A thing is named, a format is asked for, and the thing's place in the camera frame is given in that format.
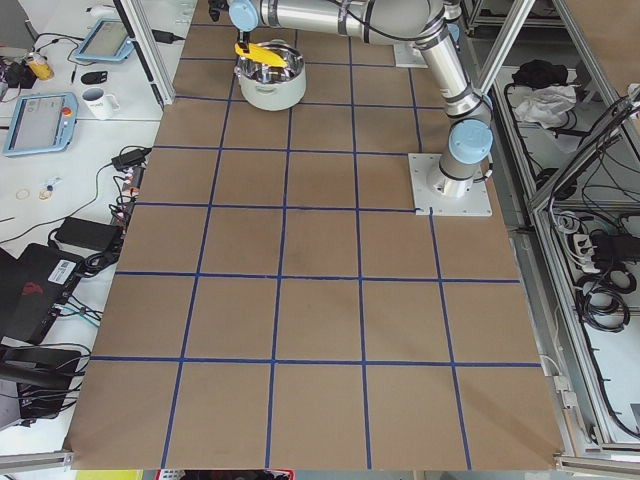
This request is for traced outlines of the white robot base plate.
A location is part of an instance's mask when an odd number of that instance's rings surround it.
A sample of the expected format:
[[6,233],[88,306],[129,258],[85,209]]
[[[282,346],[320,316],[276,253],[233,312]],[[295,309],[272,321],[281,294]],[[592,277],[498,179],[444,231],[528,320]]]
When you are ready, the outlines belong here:
[[414,212],[421,216],[490,217],[493,213],[484,182],[453,180],[440,170],[440,154],[408,155]]

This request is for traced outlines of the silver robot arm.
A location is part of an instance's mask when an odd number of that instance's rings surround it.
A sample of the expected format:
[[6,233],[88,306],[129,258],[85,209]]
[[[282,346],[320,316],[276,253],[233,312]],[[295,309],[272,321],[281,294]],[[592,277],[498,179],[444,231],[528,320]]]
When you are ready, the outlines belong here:
[[450,121],[446,150],[430,168],[427,185],[442,198],[458,199],[483,181],[477,173],[493,143],[492,106],[474,87],[454,41],[450,26],[460,16],[457,1],[229,1],[227,8],[243,53],[250,51],[249,34],[259,27],[335,34],[417,52]]

